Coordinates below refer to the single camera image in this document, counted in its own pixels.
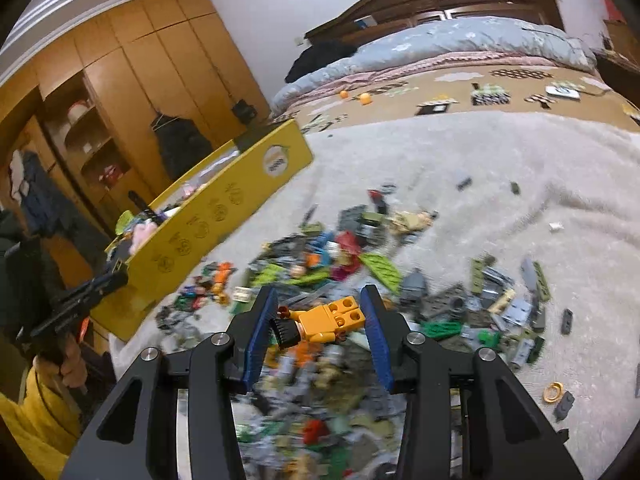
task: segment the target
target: brown patterned bed sheet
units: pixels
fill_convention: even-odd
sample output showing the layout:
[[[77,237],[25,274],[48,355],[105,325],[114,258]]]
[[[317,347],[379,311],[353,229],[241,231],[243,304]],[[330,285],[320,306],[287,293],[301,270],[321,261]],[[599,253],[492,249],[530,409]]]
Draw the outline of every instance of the brown patterned bed sheet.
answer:
[[[575,89],[580,99],[546,93]],[[364,105],[359,96],[371,96]],[[278,120],[295,118],[303,132],[379,123],[414,115],[483,110],[546,112],[612,124],[640,133],[640,112],[597,75],[555,66],[484,65],[445,68],[379,82],[292,106]]]

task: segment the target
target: wooden headboard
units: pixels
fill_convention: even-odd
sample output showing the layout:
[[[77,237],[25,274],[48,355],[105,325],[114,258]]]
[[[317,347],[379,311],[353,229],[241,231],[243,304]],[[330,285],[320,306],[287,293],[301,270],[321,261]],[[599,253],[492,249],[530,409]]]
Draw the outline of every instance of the wooden headboard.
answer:
[[[356,20],[372,16],[377,25],[361,28]],[[503,16],[564,30],[556,0],[360,0],[330,22],[305,34],[312,44],[343,40],[360,46],[421,23],[461,16]]]

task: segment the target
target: silver bolt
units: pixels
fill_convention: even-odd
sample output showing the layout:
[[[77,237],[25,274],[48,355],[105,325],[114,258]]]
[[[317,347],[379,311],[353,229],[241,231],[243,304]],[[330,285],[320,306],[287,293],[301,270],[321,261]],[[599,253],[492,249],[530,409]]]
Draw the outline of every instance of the silver bolt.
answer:
[[[140,357],[142,357],[143,361],[153,361],[156,357],[158,357],[158,349],[150,346],[149,348],[145,348],[142,352],[140,352]]]
[[[226,332],[217,332],[211,336],[211,342],[216,346],[226,345],[230,339]]]
[[[427,341],[427,338],[425,338],[424,334],[421,334],[420,332],[409,332],[406,335],[406,340],[411,345],[421,345]]]
[[[495,359],[495,352],[487,347],[479,349],[478,355],[482,361],[493,361]]]

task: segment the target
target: lego pile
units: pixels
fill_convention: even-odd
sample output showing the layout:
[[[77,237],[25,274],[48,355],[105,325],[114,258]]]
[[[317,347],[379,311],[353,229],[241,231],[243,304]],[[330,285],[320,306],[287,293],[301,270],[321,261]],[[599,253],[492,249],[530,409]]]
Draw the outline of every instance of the lego pile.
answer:
[[[460,189],[470,184],[469,179]],[[261,286],[270,284],[277,290],[281,317],[298,320],[292,314],[335,307],[340,301],[357,308],[359,290],[373,283],[388,309],[399,310],[412,330],[445,348],[473,352],[491,347],[514,370],[535,362],[544,345],[544,303],[550,299],[540,263],[528,257],[522,261],[526,298],[516,297],[514,279],[488,254],[471,261],[468,289],[457,283],[434,293],[420,269],[403,276],[391,258],[428,229],[437,213],[391,212],[387,201],[394,191],[392,184],[370,190],[372,205],[341,211],[334,230],[312,222],[315,207],[311,208],[300,232],[263,245],[244,270],[243,286],[237,286],[230,298],[226,284],[236,269],[229,262],[207,264],[193,285],[159,311],[158,327],[170,336],[170,347],[163,349],[192,348],[206,336],[186,321],[197,317],[210,300],[238,314],[251,309]],[[568,333],[569,311],[565,317],[562,332]],[[364,318],[335,333],[323,333],[320,339],[311,337],[308,329],[305,338],[301,330],[302,338],[296,334],[294,343],[299,342],[292,348],[283,345],[282,335],[272,338],[254,392],[234,399],[238,442],[249,478],[269,478],[265,471],[295,480],[372,478],[395,463],[406,403],[404,396],[390,396],[379,385],[363,324]],[[451,391],[451,399],[456,476],[462,442],[457,391]],[[562,400],[557,418],[564,418],[571,407]]]

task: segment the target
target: printed logo on box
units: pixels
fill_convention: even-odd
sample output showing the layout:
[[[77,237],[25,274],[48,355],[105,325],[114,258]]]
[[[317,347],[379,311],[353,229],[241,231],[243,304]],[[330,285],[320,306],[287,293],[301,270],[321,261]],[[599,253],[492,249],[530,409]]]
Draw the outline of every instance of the printed logo on box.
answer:
[[[274,145],[264,153],[262,167],[267,175],[279,176],[285,172],[289,165],[287,151],[284,146]]]

